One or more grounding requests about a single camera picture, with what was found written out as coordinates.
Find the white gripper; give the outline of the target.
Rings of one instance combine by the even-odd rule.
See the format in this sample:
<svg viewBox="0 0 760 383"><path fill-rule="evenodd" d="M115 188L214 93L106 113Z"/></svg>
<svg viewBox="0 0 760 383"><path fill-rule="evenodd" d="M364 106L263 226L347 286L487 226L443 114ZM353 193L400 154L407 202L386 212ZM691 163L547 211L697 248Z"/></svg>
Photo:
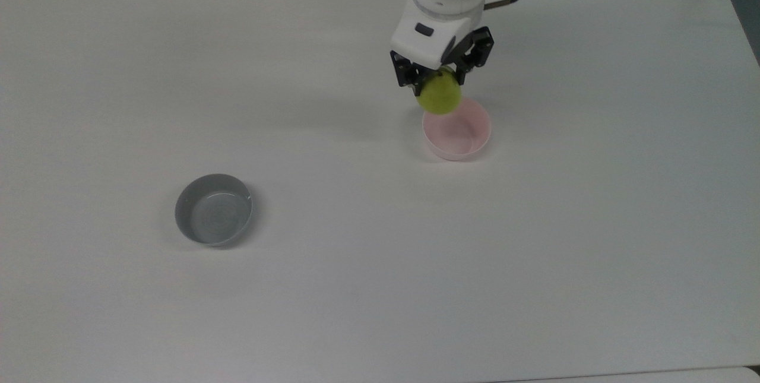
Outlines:
<svg viewBox="0 0 760 383"><path fill-rule="evenodd" d="M399 23L391 36L392 67L400 87L420 96L426 68L439 69L446 59L454 65L454 77L463 86L467 74L483 67L492 51L490 28L475 29L483 12L483 2L458 15L435 16L406 2Z"/></svg>

